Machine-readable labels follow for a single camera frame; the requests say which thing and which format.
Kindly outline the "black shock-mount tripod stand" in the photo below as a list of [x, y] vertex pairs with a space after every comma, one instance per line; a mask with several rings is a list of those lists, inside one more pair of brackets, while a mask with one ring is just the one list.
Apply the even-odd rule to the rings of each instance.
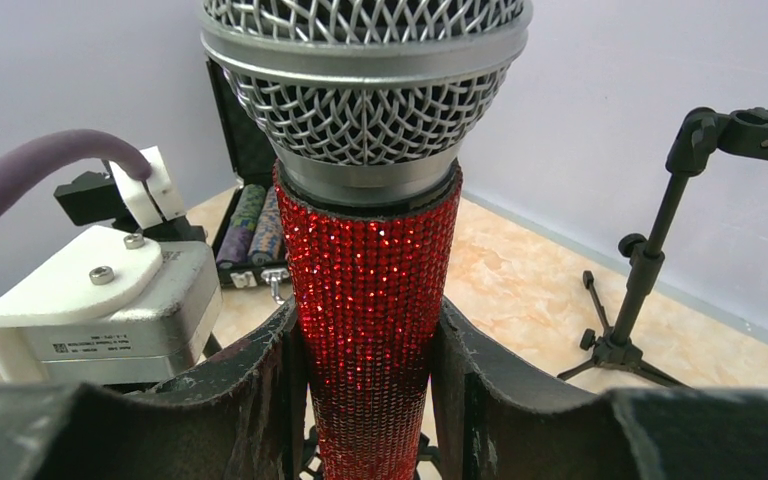
[[330, 426], [324, 435], [312, 426], [304, 439], [300, 479], [440, 479], [440, 449], [415, 428], [350, 433]]

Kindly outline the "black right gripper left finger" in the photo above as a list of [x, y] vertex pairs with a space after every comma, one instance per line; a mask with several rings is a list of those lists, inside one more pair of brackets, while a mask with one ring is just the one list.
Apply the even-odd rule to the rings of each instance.
[[0, 479], [294, 479], [305, 373], [287, 302], [145, 391], [0, 384]]

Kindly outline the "red glitter microphone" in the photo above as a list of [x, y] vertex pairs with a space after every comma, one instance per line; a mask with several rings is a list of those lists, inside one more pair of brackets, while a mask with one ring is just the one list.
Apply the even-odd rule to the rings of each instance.
[[316, 427], [421, 432], [468, 133], [529, 1], [205, 1], [273, 175]]

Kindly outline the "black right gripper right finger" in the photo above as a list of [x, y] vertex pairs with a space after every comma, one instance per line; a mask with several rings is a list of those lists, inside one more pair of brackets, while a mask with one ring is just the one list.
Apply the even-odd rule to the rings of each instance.
[[446, 479], [768, 479], [768, 389], [594, 394], [442, 305], [431, 392]]

